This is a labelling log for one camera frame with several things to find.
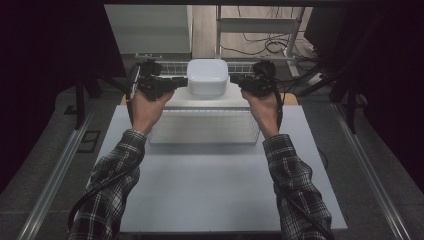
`metal rail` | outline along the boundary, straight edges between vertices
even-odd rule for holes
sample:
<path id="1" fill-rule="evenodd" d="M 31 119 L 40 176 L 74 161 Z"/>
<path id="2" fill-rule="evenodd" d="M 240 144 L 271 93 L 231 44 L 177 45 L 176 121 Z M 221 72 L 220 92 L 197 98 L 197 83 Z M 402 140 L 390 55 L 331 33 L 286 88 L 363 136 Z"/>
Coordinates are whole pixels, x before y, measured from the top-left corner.
<path id="1" fill-rule="evenodd" d="M 84 136 L 85 130 L 90 123 L 93 113 L 96 107 L 95 100 L 92 100 L 88 104 L 87 117 L 84 122 L 81 124 L 79 130 L 74 130 L 71 137 L 66 144 L 62 155 L 60 156 L 58 162 L 56 163 L 55 168 L 50 175 L 49 180 L 44 186 L 43 191 L 41 192 L 37 203 L 32 209 L 26 223 L 24 224 L 20 234 L 18 235 L 18 240 L 24 239 L 35 239 L 37 233 L 41 227 L 41 224 L 44 221 L 44 218 L 47 214 L 47 211 L 50 208 L 53 199 L 56 196 L 57 190 L 62 183 L 62 180 L 68 170 L 69 165 L 72 162 L 72 158 L 77 150 L 78 144 L 81 142 L 82 137 Z"/>
<path id="2" fill-rule="evenodd" d="M 331 107 L 337 115 L 337 119 L 339 120 L 343 132 L 346 135 L 346 138 L 353 152 L 355 153 L 355 156 L 358 159 L 362 170 L 364 171 L 365 178 L 367 179 L 371 190 L 373 191 L 374 196 L 378 204 L 380 205 L 381 210 L 383 211 L 383 214 L 386 217 L 387 222 L 389 223 L 389 226 L 392 229 L 396 239 L 412 239 L 405 227 L 405 223 L 403 222 L 402 217 L 400 216 L 395 204 L 388 195 L 374 167 L 372 166 L 371 161 L 368 159 L 364 149 L 362 148 L 361 142 L 359 141 L 356 135 L 351 133 L 346 121 L 344 120 L 345 114 L 343 112 L 343 109 L 340 105 L 335 103 L 332 103 Z"/>

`handheld controller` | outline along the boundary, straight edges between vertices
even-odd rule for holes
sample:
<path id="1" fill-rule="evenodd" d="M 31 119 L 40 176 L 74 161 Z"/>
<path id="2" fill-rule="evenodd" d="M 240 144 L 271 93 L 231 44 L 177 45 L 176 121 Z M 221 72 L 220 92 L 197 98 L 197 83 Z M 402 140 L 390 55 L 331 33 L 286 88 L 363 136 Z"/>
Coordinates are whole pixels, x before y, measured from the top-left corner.
<path id="1" fill-rule="evenodd" d="M 137 64 L 130 73 L 130 91 L 143 92 L 150 101 L 156 101 L 166 92 L 171 92 L 179 87 L 187 87 L 188 79 L 184 77 L 163 78 L 158 77 L 162 65 L 154 60 L 147 60 Z"/>
<path id="2" fill-rule="evenodd" d="M 230 82 L 256 97 L 265 97 L 274 91 L 275 65 L 261 61 L 252 65 L 254 75 L 230 74 Z"/>

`white box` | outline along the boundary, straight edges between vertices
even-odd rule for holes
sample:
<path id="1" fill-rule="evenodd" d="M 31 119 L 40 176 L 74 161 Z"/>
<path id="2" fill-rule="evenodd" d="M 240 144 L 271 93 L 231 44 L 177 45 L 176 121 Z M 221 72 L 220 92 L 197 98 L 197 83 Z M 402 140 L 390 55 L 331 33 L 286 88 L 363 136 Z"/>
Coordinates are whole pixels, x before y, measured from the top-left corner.
<path id="1" fill-rule="evenodd" d="M 188 88 L 196 96 L 213 97 L 225 93 L 228 65 L 221 59 L 195 59 L 187 67 Z"/>

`flannel shirt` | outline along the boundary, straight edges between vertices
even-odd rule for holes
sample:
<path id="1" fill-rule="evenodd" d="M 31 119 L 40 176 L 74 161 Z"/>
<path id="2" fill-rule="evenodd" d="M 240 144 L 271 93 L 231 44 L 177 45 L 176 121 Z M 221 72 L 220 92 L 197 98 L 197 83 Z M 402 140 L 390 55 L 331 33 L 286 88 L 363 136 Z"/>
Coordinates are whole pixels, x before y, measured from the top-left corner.
<path id="1" fill-rule="evenodd" d="M 126 130 L 116 148 L 95 165 L 86 192 L 143 157 L 145 142 L 142 133 Z M 285 192 L 330 231 L 331 215 L 311 182 L 312 169 L 297 157 L 288 135 L 267 139 L 263 146 L 274 180 L 282 239 L 325 239 L 282 195 Z M 119 182 L 93 196 L 81 207 L 67 239 L 117 239 L 127 196 L 139 176 L 139 168 L 134 169 Z"/>

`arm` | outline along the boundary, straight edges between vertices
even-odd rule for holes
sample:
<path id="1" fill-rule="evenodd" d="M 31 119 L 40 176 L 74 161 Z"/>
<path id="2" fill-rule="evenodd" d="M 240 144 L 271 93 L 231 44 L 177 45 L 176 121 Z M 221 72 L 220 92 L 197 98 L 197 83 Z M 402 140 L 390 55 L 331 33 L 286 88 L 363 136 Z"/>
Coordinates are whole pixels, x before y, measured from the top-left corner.
<path id="1" fill-rule="evenodd" d="M 132 99 L 132 129 L 126 130 L 115 149 L 94 166 L 85 193 L 144 157 L 145 135 L 159 120 L 165 103 L 172 95 L 173 92 L 166 93 L 159 100 L 149 102 L 142 93 L 135 94 Z M 127 197 L 139 176 L 137 167 L 89 198 L 79 209 L 67 239 L 114 239 L 119 233 Z"/>
<path id="2" fill-rule="evenodd" d="M 311 182 L 312 169 L 297 156 L 290 136 L 278 131 L 274 95 L 256 98 L 242 90 L 242 96 L 249 102 L 251 113 L 265 137 L 263 146 L 274 181 L 282 239 L 325 239 L 285 197 L 289 196 L 331 233 L 331 214 Z"/>

